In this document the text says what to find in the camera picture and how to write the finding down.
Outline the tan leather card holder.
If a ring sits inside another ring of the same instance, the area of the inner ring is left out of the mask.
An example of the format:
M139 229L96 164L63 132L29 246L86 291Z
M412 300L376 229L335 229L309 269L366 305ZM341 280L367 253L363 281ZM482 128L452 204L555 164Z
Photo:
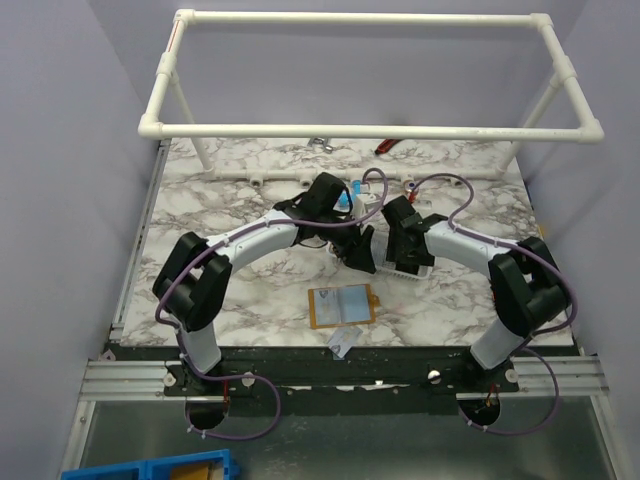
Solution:
M310 327L314 330L376 321L379 298L370 284L323 287L308 291Z

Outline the white credit card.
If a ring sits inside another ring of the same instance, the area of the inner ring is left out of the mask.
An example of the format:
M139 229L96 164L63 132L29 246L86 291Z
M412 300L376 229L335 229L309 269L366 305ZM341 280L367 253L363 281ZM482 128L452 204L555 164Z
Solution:
M349 350L357 344L363 331L357 326L339 327L330 337L327 346L335 360L343 360Z

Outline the white plastic basket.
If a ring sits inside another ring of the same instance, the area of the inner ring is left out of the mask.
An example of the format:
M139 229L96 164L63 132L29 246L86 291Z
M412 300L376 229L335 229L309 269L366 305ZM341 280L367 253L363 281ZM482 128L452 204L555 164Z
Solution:
M435 263L420 230L353 226L339 228L323 240L344 266L368 274L388 273L422 280Z

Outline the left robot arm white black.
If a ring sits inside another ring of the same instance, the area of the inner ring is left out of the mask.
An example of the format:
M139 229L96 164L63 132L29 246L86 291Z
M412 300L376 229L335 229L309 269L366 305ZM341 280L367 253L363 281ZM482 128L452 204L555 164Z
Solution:
M187 382L201 395L214 393L222 380L222 358L213 327L233 274L273 252L317 237L331 244L342 263L376 272L371 243L374 228L350 212L334 208L346 184L320 174L309 189L276 203L258 220L209 239L182 235L156 278L156 320L176 331L190 366Z

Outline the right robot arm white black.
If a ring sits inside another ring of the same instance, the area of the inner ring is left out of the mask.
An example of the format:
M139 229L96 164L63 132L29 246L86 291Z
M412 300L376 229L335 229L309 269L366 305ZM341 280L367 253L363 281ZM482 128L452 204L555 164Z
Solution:
M569 289L539 238L511 243L487 237L443 215L423 217L405 197L387 203L382 214L389 226L388 261L415 270L445 258L489 280L497 319L464 354L459 370L462 384L471 391L493 384L497 367L572 306Z

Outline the blue pipe valve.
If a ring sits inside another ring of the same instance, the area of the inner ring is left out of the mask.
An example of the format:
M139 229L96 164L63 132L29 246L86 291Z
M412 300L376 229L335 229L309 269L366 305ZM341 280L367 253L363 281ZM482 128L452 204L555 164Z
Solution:
M363 193L363 183L360 180L352 181L349 186L343 190L335 204L340 212L350 212L355 206L356 199Z

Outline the metal clamp fitting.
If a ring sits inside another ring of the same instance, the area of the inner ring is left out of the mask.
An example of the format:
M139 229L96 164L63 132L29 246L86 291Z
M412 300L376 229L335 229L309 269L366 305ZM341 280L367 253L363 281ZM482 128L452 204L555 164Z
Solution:
M307 146L310 148L320 148L326 153L332 153L334 150L328 138L311 138L308 141Z

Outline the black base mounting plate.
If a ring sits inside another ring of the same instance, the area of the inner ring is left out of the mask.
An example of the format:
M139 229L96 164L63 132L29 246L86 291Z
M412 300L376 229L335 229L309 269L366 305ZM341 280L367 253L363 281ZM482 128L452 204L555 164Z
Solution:
M181 362L166 366L164 393L198 415L454 415L464 396L519 389L507 361L474 371L464 347L354 347L342 360L326 347L225 347L199 378Z

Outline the blue plastic bin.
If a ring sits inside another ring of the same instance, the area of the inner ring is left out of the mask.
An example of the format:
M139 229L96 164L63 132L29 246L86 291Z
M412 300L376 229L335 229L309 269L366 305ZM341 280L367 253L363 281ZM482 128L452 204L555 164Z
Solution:
M240 475L240 467L232 458L228 449L213 450L194 454L161 457L149 460L138 460L125 463L109 464L97 467L67 470L61 473L61 479L169 479L173 470L178 467L191 467L213 463L222 469L222 479L236 479Z

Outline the red handled tool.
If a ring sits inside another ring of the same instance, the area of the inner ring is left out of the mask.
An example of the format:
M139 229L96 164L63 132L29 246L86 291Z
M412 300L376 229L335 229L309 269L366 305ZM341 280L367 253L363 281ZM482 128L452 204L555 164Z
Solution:
M394 146L400 143L400 139L386 139L382 141L374 150L375 155L387 154Z

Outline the white PVC pipe frame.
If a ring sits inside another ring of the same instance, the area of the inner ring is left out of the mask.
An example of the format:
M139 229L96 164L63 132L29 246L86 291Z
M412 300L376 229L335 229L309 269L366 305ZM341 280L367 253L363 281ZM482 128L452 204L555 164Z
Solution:
M346 25L402 27L480 27L531 28L537 31L551 58L553 74L546 90L519 128L446 127L392 125L296 125L296 124L199 124L195 121L177 73L178 54L187 30L197 25ZM559 91L565 91L579 122L574 129L545 129L537 123L546 113ZM155 80L138 133L143 138L165 140L187 138L191 141L206 178L239 179L263 184L266 180L292 180L307 184L315 175L312 169L296 172L284 170L238 173L216 170L204 144L207 138L358 138L507 141L510 144L498 165L488 171L474 172L486 180L502 178L516 158L521 146L532 142L597 144L605 133L594 115L578 81L577 72L556 35L551 17L530 14L413 14L413 13L337 13L337 12L268 12L204 11L179 9L175 12L167 45L161 54Z

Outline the aluminium rail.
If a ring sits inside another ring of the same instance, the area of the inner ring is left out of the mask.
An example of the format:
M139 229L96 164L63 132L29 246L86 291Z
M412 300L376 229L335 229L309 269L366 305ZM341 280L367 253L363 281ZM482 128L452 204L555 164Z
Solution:
M79 399L87 402L163 400L166 373L160 361L90 361Z

